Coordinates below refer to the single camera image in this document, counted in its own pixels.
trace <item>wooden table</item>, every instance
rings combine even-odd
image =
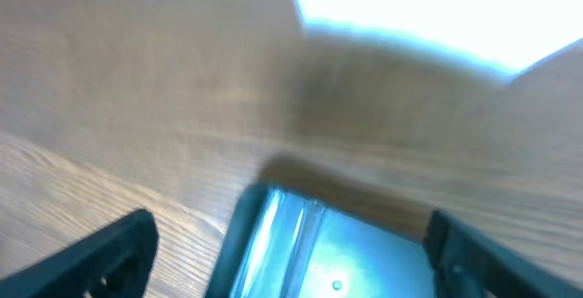
[[[0,276],[146,207],[148,296],[201,296],[277,180],[416,237],[446,208],[583,285],[583,51],[508,87],[397,52],[292,0],[0,0]]]

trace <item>wood grain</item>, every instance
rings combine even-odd
[[[148,295],[201,296],[274,179],[414,236],[447,208],[583,285],[580,47],[508,87],[399,49],[292,0],[0,0],[0,275],[146,206]]]

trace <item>circular mark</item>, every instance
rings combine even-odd
[[[343,287],[343,283],[341,283],[341,282],[340,282],[340,281],[338,281],[338,280],[336,280],[336,281],[334,281],[334,282],[332,283],[332,288],[333,288],[335,291],[339,291],[339,290],[341,290],[341,289],[342,289],[342,287]]]

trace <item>light blue object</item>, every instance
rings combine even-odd
[[[508,83],[583,33],[583,0],[297,0],[306,28],[381,37]]]

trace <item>brown wood surface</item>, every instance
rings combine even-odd
[[[583,51],[508,87],[398,52],[292,0],[0,0],[0,277],[147,207],[148,295],[201,296],[277,180],[417,237],[446,208],[582,286]]]

